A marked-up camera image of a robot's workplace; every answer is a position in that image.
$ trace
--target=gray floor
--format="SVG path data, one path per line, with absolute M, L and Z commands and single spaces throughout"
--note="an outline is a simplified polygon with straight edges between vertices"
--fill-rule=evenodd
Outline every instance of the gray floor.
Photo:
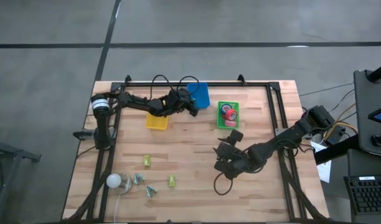
M 0 44 L 103 43 L 115 0 L 0 0 Z M 380 0 L 123 1 L 112 42 L 381 41 Z M 0 140 L 42 153 L 24 161 L 2 223 L 59 220 L 101 49 L 0 49 Z M 381 47 L 111 49 L 102 80 L 296 80 L 299 93 L 352 82 Z M 331 109 L 352 86 L 301 97 Z M 349 98 L 332 115 L 353 103 Z M 355 117 L 348 119 L 356 125 Z M 331 217 L 349 220 L 342 175 L 323 184 Z

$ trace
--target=green box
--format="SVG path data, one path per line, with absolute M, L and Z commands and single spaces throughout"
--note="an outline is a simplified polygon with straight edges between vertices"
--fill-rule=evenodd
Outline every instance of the green box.
M 238 116 L 236 117 L 236 127 L 226 127 L 225 118 L 221 114 L 221 106 L 224 104 L 229 104 L 232 107 L 232 109 L 234 109 L 238 113 Z M 239 128 L 239 116 L 240 116 L 240 111 L 239 111 L 239 103 L 238 102 L 218 101 L 218 108 L 217 108 L 217 126 L 218 126 L 218 128 L 220 128 L 220 129 L 237 129 L 237 128 Z

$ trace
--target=wooden table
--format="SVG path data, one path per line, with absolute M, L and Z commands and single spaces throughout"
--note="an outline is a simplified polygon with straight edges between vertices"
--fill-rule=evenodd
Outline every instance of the wooden table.
M 111 82 L 96 82 L 93 94 L 110 90 Z M 283 102 L 291 126 L 301 114 L 295 81 L 280 81 Z M 126 88 L 126 91 L 149 97 L 149 87 Z M 153 97 L 168 93 L 166 87 L 154 87 Z M 256 142 L 274 137 L 270 109 L 265 88 L 261 87 L 210 87 L 211 106 L 200 110 L 197 117 L 186 111 L 169 117 L 165 131 L 145 128 L 146 112 L 123 109 L 116 145 L 113 172 L 134 176 L 142 174 L 146 181 L 134 185 L 119 202 L 118 222 L 265 222 L 288 221 L 285 196 L 278 157 L 268 159 L 258 174 L 241 174 L 233 181 L 232 191 L 219 196 L 213 190 L 213 180 L 219 174 L 213 168 L 216 154 L 213 147 L 217 138 L 226 138 L 229 130 L 217 128 L 217 102 L 219 100 L 240 103 L 240 128 L 244 134 L 237 147 L 245 149 Z M 276 117 L 279 108 L 275 101 Z M 87 116 L 85 128 L 95 128 L 93 116 Z M 93 141 L 83 141 L 78 153 L 92 147 Z M 95 170 L 97 151 L 92 150 L 76 161 L 63 217 L 69 217 L 90 192 Z M 143 156 L 151 155 L 151 167 L 143 166 Z M 311 151 L 296 156 L 299 178 L 303 191 L 315 207 L 328 216 L 327 207 Z M 169 174 L 176 176 L 176 186 L 168 187 Z M 229 180 L 217 181 L 217 189 L 228 189 Z M 152 185 L 158 194 L 149 199 L 145 187 Z M 106 206 L 106 222 L 113 221 L 118 196 L 110 190 Z M 296 197 L 292 194 L 294 209 Z M 100 197 L 96 200 L 98 214 Z

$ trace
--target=white ball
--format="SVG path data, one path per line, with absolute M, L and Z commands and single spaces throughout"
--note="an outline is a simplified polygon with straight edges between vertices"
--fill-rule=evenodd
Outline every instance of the white ball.
M 121 177 L 118 174 L 110 174 L 106 179 L 106 184 L 110 188 L 116 188 L 121 184 Z

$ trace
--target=cable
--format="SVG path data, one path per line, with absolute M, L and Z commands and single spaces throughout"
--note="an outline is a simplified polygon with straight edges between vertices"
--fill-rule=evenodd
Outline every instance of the cable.
M 223 174 L 223 173 L 220 173 L 220 174 L 214 179 L 213 188 L 214 188 L 215 193 L 217 193 L 218 195 L 224 196 L 224 195 L 226 195 L 227 193 L 229 193 L 229 192 L 232 190 L 233 179 L 230 180 L 230 186 L 229 186 L 229 189 L 228 189 L 226 192 L 224 192 L 224 193 L 220 193 L 220 192 L 218 192 L 218 190 L 217 190 L 217 188 L 216 188 L 215 186 L 216 186 L 216 183 L 217 183 L 217 179 L 218 179 L 222 174 Z
M 343 122 L 337 122 L 336 125 L 341 125 L 341 126 L 351 128 L 356 134 L 358 134 L 358 129 L 355 128 L 354 126 L 350 125 L 350 124 L 343 123 Z
M 351 108 L 353 108 L 355 105 L 356 105 L 356 103 L 354 103 L 353 105 L 349 106 L 346 110 L 344 110 L 344 111 L 340 114 L 340 116 L 337 118 L 336 122 L 338 122 L 338 121 L 340 120 L 341 116 L 342 116 L 343 114 L 345 114 L 347 111 L 349 111 Z
M 163 77 L 163 79 L 165 79 L 169 85 L 169 87 L 172 89 L 172 86 L 170 85 L 170 81 L 164 76 L 164 75 L 156 75 L 153 79 L 152 79 L 152 84 L 151 84 L 151 96 L 149 97 L 149 100 L 152 100 L 152 89 L 153 89 L 153 83 L 155 81 L 155 79 L 157 79 L 158 77 Z
M 117 202 L 116 202 L 116 208 L 115 208 L 115 216 L 113 217 L 113 223 L 116 223 L 116 212 L 118 207 L 118 202 L 120 201 L 121 194 L 118 195 Z
M 348 133 L 344 133 L 344 135 L 346 135 L 348 138 L 351 138 L 350 134 Z
M 334 123 L 334 125 L 332 126 L 332 128 L 330 130 L 328 130 L 327 132 L 324 133 L 324 135 L 323 135 L 324 140 L 327 140 L 327 137 L 331 135 L 331 133 L 334 131 L 334 129 L 336 128 L 337 125 L 341 125 L 341 126 L 351 128 L 351 130 L 353 130 L 356 134 L 358 134 L 358 129 L 355 128 L 354 126 L 352 126 L 348 123 L 345 123 L 345 122 L 338 121 L 338 122 Z
M 3 174 L 3 171 L 2 171 L 1 161 L 0 161 L 0 178 L 1 178 L 0 193 L 1 193 L 2 188 L 4 187 L 4 174 Z
M 88 152 L 89 150 L 95 148 L 96 146 L 92 146 L 91 148 L 87 149 L 86 151 L 83 151 L 82 153 L 80 153 L 79 155 L 77 155 L 76 159 L 78 159 L 82 154 Z
M 346 118 L 344 118 L 344 119 L 341 119 L 340 121 L 345 121 L 346 119 L 352 117 L 352 116 L 355 115 L 356 113 L 357 113 L 357 112 L 355 111 L 355 112 L 353 112 L 351 115 L 349 115 L 348 117 L 346 117 Z
M 294 157 L 296 157 L 297 155 L 298 155 L 298 151 L 300 150 L 301 152 L 303 152 L 303 153 L 306 153 L 306 152 L 308 152 L 309 150 L 315 150 L 315 148 L 314 147 L 312 147 L 312 146 L 310 146 L 310 145 L 307 145 L 307 144 L 302 144 L 302 143 L 299 143 L 299 145 L 297 145 L 295 142 L 293 142 L 293 141 L 290 141 L 290 140 L 287 140 L 287 139 L 282 139 L 283 141 L 288 141 L 288 142 L 290 142 L 291 144 L 293 144 L 293 146 L 295 146 L 294 148 L 287 148 L 287 150 L 288 151 L 292 151 L 293 152 L 293 156 Z M 307 146 L 307 147 L 309 147 L 309 148 L 307 148 L 307 149 L 303 149 L 301 146 Z
M 351 91 L 349 91 L 348 93 L 346 93 L 342 98 L 341 98 L 341 100 L 340 100 L 340 102 L 333 108 L 333 109 L 331 109 L 330 111 L 329 111 L 329 113 L 330 112 L 332 112 L 332 111 L 334 111 L 344 100 L 346 100 L 348 97 L 347 97 L 347 95 L 348 94 L 350 94 L 350 93 L 352 93 L 354 91 L 354 89 L 352 89 Z
M 196 82 L 197 82 L 197 87 L 196 87 L 196 90 L 195 90 L 195 91 L 193 91 L 192 93 L 183 95 L 183 96 L 190 96 L 190 95 L 194 94 L 195 92 L 197 92 L 197 90 L 199 90 L 199 80 L 198 80 L 196 77 L 193 77 L 192 75 L 187 75 L 187 76 L 185 76 L 185 77 L 183 77 L 183 78 L 181 78 L 181 79 L 179 80 L 179 83 L 178 83 L 178 85 L 177 85 L 177 91 L 178 91 L 179 86 L 181 85 L 181 82 L 182 82 L 184 79 L 186 79 L 186 78 L 193 78 L 193 79 L 196 80 Z
M 306 95 L 310 95 L 310 94 L 314 94 L 314 93 L 320 93 L 322 91 L 327 91 L 327 90 L 332 90 L 334 88 L 339 88 L 339 87 L 343 87 L 343 86 L 347 86 L 347 85 L 352 85 L 354 84 L 353 82 L 352 83 L 347 83 L 347 84 L 343 84 L 343 85 L 339 85 L 339 86 L 334 86 L 334 87 L 330 87 L 330 88 L 326 88 L 326 89 L 323 89 L 323 90 L 318 90 L 318 91 L 314 91 L 314 92 L 310 92 L 310 93 L 305 93 L 305 94 L 301 94 L 301 96 L 306 96 Z

